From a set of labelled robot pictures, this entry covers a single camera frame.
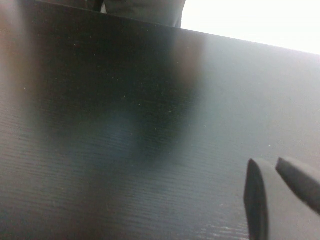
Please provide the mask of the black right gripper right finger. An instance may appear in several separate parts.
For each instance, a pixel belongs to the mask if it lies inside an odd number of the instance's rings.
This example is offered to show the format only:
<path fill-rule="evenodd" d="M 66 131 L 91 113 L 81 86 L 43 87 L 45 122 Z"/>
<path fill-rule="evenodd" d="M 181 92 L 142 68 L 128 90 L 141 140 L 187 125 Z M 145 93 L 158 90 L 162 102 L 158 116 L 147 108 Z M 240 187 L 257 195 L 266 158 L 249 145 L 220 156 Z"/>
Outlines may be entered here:
<path fill-rule="evenodd" d="M 292 192 L 317 214 L 320 213 L 320 172 L 293 158 L 277 160 L 275 167 Z"/>

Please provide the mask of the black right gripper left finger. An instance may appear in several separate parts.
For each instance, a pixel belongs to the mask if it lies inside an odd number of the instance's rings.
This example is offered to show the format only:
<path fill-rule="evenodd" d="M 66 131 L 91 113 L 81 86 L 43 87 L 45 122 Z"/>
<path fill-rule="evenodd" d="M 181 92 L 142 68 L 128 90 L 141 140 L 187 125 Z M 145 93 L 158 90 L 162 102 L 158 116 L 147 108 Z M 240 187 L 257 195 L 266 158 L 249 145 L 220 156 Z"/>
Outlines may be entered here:
<path fill-rule="evenodd" d="M 320 238 L 320 213 L 292 192 L 276 165 L 262 159 L 248 161 L 243 200 L 251 240 Z"/>

